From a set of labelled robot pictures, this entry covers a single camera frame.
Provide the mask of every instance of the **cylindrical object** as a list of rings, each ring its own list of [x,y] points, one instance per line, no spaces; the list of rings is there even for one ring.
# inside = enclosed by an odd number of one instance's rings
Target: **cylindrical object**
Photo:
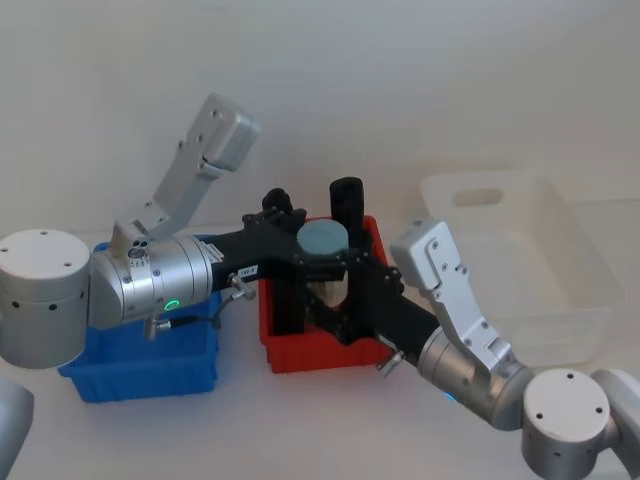
[[[32,421],[33,394],[0,378],[0,479],[9,475]]]
[[[517,360],[500,365],[489,377],[438,328],[425,344],[417,368],[423,378],[494,428],[510,431],[522,426],[522,397],[533,372]]]
[[[56,230],[0,242],[0,355],[24,368],[70,362],[84,349],[89,250]]]
[[[305,223],[297,239],[300,247],[311,255],[336,255],[349,248],[347,229],[335,220],[324,218]],[[315,283],[312,288],[328,306],[339,305],[347,295],[346,275],[341,282]]]
[[[135,265],[111,250],[96,252],[91,281],[89,324],[111,328],[206,300],[213,276],[205,246],[181,236],[152,242]]]
[[[364,230],[364,187],[358,177],[339,178],[329,186],[331,218],[351,231]]]
[[[522,455],[542,478],[579,480],[593,469],[603,448],[609,402],[587,375],[548,370],[524,394]]]

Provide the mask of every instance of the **cable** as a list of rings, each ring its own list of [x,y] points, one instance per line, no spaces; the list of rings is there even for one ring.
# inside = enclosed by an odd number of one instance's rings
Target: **cable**
[[[222,310],[224,310],[224,308],[229,305],[231,302],[233,302],[235,300],[235,298],[233,298],[233,295],[229,295],[227,298],[225,298],[222,303],[220,304],[220,306],[218,307],[218,309],[216,310],[216,313],[213,314],[213,317],[211,317],[211,325],[213,326],[213,328],[215,328],[216,330],[220,330],[220,314],[222,313]]]

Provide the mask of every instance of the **translucent plastic container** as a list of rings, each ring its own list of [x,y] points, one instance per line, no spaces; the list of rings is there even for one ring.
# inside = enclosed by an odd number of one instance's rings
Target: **translucent plastic container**
[[[588,361],[624,289],[553,184],[520,171],[421,184],[446,220],[487,318],[531,366]]]

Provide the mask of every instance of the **blue plastic bin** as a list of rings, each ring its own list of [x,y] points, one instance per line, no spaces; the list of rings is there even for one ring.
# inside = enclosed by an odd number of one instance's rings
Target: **blue plastic bin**
[[[211,318],[219,303],[220,295],[214,293],[206,302],[162,318]],[[144,338],[144,322],[136,321],[109,330],[87,329],[85,351],[58,372],[71,378],[85,402],[188,395],[213,390],[217,354],[217,330],[211,322],[190,323],[150,341]]]

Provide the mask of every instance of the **white table surface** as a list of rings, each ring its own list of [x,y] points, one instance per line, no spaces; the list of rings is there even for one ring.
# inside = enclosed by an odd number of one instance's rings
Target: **white table surface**
[[[578,218],[629,292],[588,365],[640,378],[640,201],[582,204]],[[388,243],[397,229],[382,223]],[[93,246],[107,235],[83,235]],[[258,302],[223,317],[219,381],[205,395],[90,405],[55,370],[0,364],[36,397],[12,480],[534,479],[519,432],[493,431],[409,364],[274,375],[258,339]],[[622,479],[605,452],[590,478]]]

